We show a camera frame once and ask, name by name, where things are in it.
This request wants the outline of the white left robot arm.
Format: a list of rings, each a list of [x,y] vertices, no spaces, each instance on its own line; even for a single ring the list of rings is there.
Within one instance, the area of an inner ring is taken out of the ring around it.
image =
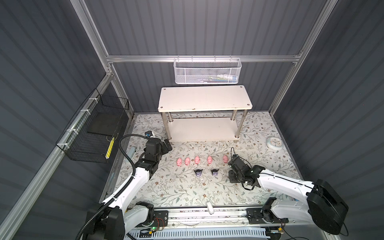
[[[137,225],[153,221],[152,204],[139,202],[132,209],[129,209],[129,204],[157,171],[162,156],[173,148],[168,139],[156,138],[150,131],[142,138],[147,142],[136,163],[123,149],[123,142],[119,141],[119,150],[131,164],[132,173],[112,195],[88,211],[86,222],[76,235],[77,240],[123,240]]]

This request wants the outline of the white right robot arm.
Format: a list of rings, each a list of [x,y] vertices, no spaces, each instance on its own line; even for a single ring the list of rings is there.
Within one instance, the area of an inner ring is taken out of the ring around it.
[[[250,166],[236,154],[232,155],[228,165],[231,168],[230,182],[241,184],[244,190],[269,189],[292,198],[291,201],[279,201],[270,197],[260,210],[264,222],[301,220],[314,223],[331,235],[341,234],[345,227],[349,206],[327,181],[286,177],[259,165]]]

